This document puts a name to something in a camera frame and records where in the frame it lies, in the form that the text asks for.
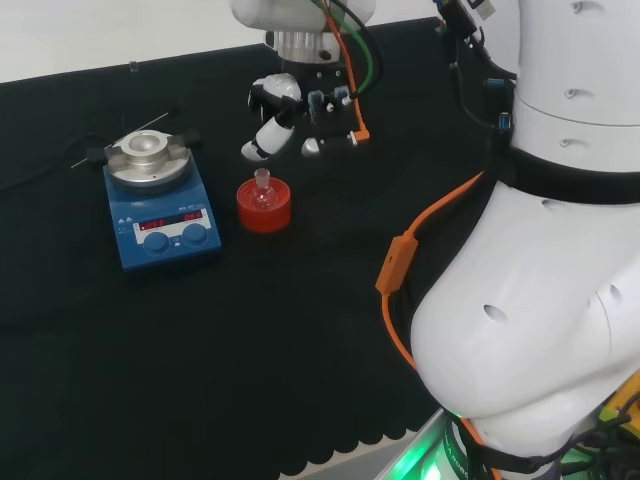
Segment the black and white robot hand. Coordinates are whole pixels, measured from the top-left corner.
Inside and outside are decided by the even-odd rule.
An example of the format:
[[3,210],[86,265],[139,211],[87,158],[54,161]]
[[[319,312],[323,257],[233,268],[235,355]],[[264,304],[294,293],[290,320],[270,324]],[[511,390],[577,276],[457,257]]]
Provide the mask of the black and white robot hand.
[[280,154],[300,129],[306,138],[301,153],[318,157],[332,149],[368,141],[351,94],[346,68],[338,63],[286,62],[281,73],[255,80],[248,107],[262,126],[241,147],[249,162],[261,164]]

